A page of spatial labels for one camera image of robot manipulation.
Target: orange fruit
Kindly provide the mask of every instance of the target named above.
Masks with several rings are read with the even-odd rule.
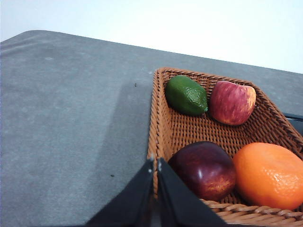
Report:
[[[295,209],[303,202],[303,161],[290,150],[251,143],[233,158],[236,189],[253,205]]]

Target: red apple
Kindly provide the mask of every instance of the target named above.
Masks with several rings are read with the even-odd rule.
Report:
[[[236,183],[232,159],[212,142],[189,144],[174,154],[168,164],[201,199],[223,199]]]
[[[253,87],[218,81],[210,96],[209,113],[221,123],[240,125],[250,117],[255,102]]]

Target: white wall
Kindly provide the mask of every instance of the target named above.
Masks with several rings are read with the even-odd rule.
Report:
[[[303,73],[303,0],[1,1],[1,41],[36,29]]]

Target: black object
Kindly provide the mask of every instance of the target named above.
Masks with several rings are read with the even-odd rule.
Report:
[[[153,189],[153,160],[149,159],[108,205],[83,226],[64,227],[148,227]],[[226,224],[201,202],[163,158],[158,159],[158,196],[164,227],[241,227]]]
[[[296,114],[290,114],[290,113],[284,113],[284,116],[293,125],[293,127],[301,135],[303,135],[303,116],[296,115]]]

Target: green lime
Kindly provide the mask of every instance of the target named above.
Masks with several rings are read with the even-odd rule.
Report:
[[[165,97],[168,104],[182,114],[197,116],[208,110],[204,88],[186,76],[171,78],[165,87]]]

